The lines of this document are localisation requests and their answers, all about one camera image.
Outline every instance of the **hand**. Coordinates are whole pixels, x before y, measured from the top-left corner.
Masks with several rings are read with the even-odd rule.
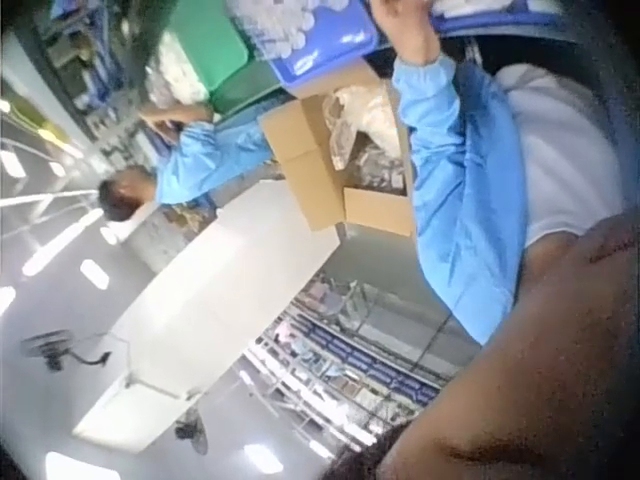
[[[371,0],[373,17],[405,63],[429,65],[440,55],[440,39],[429,18],[432,3],[432,0]]]

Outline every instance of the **clear plastic bag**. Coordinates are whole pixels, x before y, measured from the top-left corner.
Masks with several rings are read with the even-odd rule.
[[[400,158],[400,139],[384,85],[338,90],[325,99],[323,110],[331,130],[331,158],[337,170],[346,168],[358,131],[366,133],[388,157]]]

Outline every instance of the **fluorescent light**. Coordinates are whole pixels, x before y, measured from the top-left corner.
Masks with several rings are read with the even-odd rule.
[[[376,423],[372,423],[371,425],[369,425],[369,430],[374,435],[382,435],[382,427]]]
[[[264,445],[246,445],[244,453],[264,475],[273,475],[284,470],[278,458]]]
[[[56,136],[51,131],[47,130],[46,128],[39,128],[38,129],[38,135],[40,135],[43,139],[45,139],[48,142],[55,143],[55,142],[58,141]]]
[[[9,305],[16,298],[16,289],[13,287],[1,287],[0,288],[0,315],[6,312]]]
[[[102,237],[105,239],[105,241],[109,245],[118,244],[118,236],[115,233],[113,233],[113,230],[111,230],[109,227],[100,228],[100,233],[102,234]]]
[[[109,286],[109,275],[93,260],[84,260],[80,271],[100,290],[106,290]]]
[[[333,458],[333,453],[331,453],[327,447],[325,447],[324,445],[322,445],[321,443],[316,442],[315,440],[311,440],[309,442],[309,447],[311,448],[311,450],[313,450],[314,452],[316,452],[318,455],[320,455],[322,458],[325,458],[327,460]]]
[[[80,159],[80,158],[84,157],[84,153],[82,153],[80,150],[78,150],[73,145],[69,145],[68,143],[62,143],[61,142],[59,146],[60,146],[60,148],[62,148],[62,150],[67,152],[72,157],[75,157],[77,159]]]
[[[45,457],[47,480],[68,480],[70,478],[90,478],[91,480],[120,480],[115,470],[97,467],[81,462],[57,452],[49,452]]]
[[[27,260],[22,267],[22,273],[28,277],[40,273],[44,267],[46,267],[51,260],[54,259],[67,245],[75,240],[86,227],[98,220],[103,214],[101,208],[91,210],[84,215],[76,223],[71,224],[65,230],[63,230],[57,237],[51,240],[49,243],[40,248],[33,256]]]
[[[2,166],[13,178],[24,178],[27,176],[15,153],[9,150],[2,150],[0,152],[0,158],[2,159]]]
[[[347,432],[349,435],[357,438],[365,445],[371,446],[377,442],[376,437],[371,435],[369,432],[365,432],[364,430],[362,430],[357,425],[354,425],[353,423],[346,423],[345,425],[343,425],[342,428],[344,428],[344,431]]]
[[[83,227],[88,227],[96,220],[98,220],[103,214],[104,211],[101,208],[94,208],[89,213],[84,215],[80,220],[78,220],[78,223]]]
[[[33,277],[40,273],[51,260],[60,253],[64,247],[69,245],[78,235],[82,233],[84,228],[78,223],[74,223],[62,231],[57,237],[40,248],[33,256],[27,260],[22,267],[22,273],[27,277]]]
[[[253,380],[251,380],[251,377],[247,372],[245,372],[244,370],[240,370],[238,372],[238,375],[246,385],[253,385]]]
[[[46,128],[38,129],[38,135],[40,135],[47,142],[53,143],[56,147],[64,150],[69,155],[72,155],[75,158],[79,159],[84,157],[84,154],[80,150],[78,150],[73,145],[69,145],[68,143],[59,140],[58,137],[56,137],[50,130],[47,130]]]
[[[64,167],[58,162],[49,162],[49,166],[51,167],[51,171],[58,177],[64,177],[67,174]]]

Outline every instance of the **plastic bag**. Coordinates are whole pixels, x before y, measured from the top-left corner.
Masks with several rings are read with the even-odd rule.
[[[357,186],[368,190],[401,193],[405,189],[404,165],[379,146],[369,144],[355,161],[352,177]]]
[[[400,158],[400,139],[384,85],[343,88],[325,99],[323,109],[337,170],[346,168],[358,131],[369,135],[387,156]]]

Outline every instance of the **person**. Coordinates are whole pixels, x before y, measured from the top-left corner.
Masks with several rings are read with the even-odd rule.
[[[103,180],[98,200],[106,218],[126,221],[152,201],[163,205],[192,201],[270,161],[273,154],[258,116],[287,98],[269,98],[217,125],[207,105],[144,108],[142,119],[172,145],[170,155],[155,171],[132,165]]]
[[[533,65],[494,77],[456,65],[423,0],[372,0],[396,50],[424,276],[485,344],[518,295],[577,239],[623,210],[620,169],[595,96]]]
[[[577,239],[431,405],[321,479],[637,478],[611,461],[640,439],[639,220]]]

